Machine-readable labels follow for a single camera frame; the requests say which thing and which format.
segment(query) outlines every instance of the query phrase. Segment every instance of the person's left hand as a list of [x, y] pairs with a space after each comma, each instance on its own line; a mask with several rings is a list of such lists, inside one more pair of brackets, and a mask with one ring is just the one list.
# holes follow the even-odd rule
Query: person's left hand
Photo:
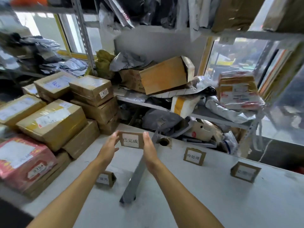
[[99, 154], [96, 157], [96, 160], [102, 165], [107, 167], [114, 157], [114, 153], [119, 150], [119, 148], [115, 148], [116, 143], [119, 141], [119, 136], [117, 135], [119, 130], [114, 132], [108, 140], [101, 147]]

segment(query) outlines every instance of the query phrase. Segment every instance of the human hand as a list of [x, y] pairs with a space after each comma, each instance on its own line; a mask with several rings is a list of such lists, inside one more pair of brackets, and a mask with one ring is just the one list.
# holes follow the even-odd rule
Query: human hand
[[146, 161], [146, 166], [148, 171], [151, 173], [154, 170], [154, 167], [160, 162], [157, 157], [157, 152], [155, 146], [149, 136], [148, 132], [143, 132], [143, 156]]
[[114, 157], [114, 153], [119, 150], [119, 148], [115, 148], [115, 145], [119, 141], [119, 136], [117, 135], [119, 130], [114, 132], [111, 136], [109, 136], [108, 140], [101, 147], [96, 160], [100, 165], [107, 167]]

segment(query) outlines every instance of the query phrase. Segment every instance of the human arm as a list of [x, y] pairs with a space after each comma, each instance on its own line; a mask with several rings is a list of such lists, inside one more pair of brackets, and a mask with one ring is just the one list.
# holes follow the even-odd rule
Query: human arm
[[98, 176], [112, 161], [119, 141], [118, 131], [113, 133], [102, 146], [97, 157], [81, 174], [38, 216], [27, 228], [69, 228], [74, 223]]
[[154, 144], [147, 132], [143, 133], [143, 140], [143, 155], [147, 169], [158, 182], [177, 226], [179, 228], [223, 228], [208, 208], [192, 195], [158, 159]]

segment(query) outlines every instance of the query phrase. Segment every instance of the white wall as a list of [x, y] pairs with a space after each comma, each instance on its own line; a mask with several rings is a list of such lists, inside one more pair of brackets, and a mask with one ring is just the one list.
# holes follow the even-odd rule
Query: white wall
[[145, 55], [156, 62], [184, 55], [191, 59], [197, 73], [206, 39], [201, 36], [191, 43], [189, 32], [156, 33], [137, 28], [124, 31], [115, 40], [115, 50], [116, 54], [121, 51], [131, 51], [138, 55]]

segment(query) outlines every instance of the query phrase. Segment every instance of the white table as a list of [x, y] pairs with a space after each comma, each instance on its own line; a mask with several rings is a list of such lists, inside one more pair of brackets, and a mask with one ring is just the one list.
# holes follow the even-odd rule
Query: white table
[[[120, 124], [119, 130], [142, 130]], [[101, 135], [34, 201], [0, 186], [0, 197], [36, 216], [92, 161], [107, 136]], [[115, 173], [113, 188], [94, 186], [75, 223], [83, 227], [176, 227], [173, 215], [156, 180], [146, 170], [136, 200], [120, 205], [142, 150], [121, 147], [107, 170]], [[183, 161], [186, 147], [207, 153], [203, 166]], [[304, 176], [250, 160], [230, 156], [172, 139], [172, 148], [158, 148], [160, 160], [220, 220], [225, 228], [303, 227]], [[238, 161], [262, 168], [253, 184], [230, 176]]]

